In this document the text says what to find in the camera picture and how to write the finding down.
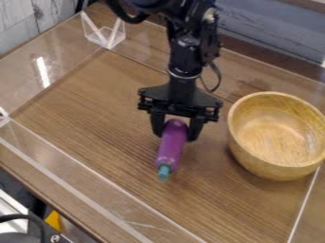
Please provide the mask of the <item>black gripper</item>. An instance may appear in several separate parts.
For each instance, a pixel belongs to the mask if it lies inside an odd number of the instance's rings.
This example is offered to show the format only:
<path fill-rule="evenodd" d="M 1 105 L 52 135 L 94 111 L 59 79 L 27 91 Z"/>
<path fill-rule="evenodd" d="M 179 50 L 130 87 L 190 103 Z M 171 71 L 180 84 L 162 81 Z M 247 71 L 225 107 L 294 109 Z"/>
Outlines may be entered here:
<path fill-rule="evenodd" d="M 170 84 L 163 84 L 142 88 L 138 94 L 138 109 L 150 114 L 152 132 L 158 137 L 163 134 L 166 115 L 190 118 L 188 142 L 198 139 L 205 122 L 218 121 L 223 102 L 198 87 L 172 90 Z"/>

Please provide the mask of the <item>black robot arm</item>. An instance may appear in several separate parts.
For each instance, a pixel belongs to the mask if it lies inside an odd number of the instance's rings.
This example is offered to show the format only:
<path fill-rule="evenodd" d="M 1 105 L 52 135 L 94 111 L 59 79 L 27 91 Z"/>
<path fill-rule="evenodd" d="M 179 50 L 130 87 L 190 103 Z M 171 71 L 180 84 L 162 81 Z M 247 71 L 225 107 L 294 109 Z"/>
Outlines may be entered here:
<path fill-rule="evenodd" d="M 136 15 L 128 14 L 119 0 L 104 1 L 116 17 L 128 24 L 139 24 L 152 15 L 164 19 L 168 82 L 138 91 L 138 108 L 150 114 L 156 136 L 163 134 L 167 115 L 187 118 L 187 140 L 194 141 L 203 125 L 218 120 L 222 107 L 222 101 L 213 96 L 217 88 L 207 87 L 202 79 L 205 66 L 219 71 L 214 64 L 222 49 L 214 0 L 128 0 Z"/>

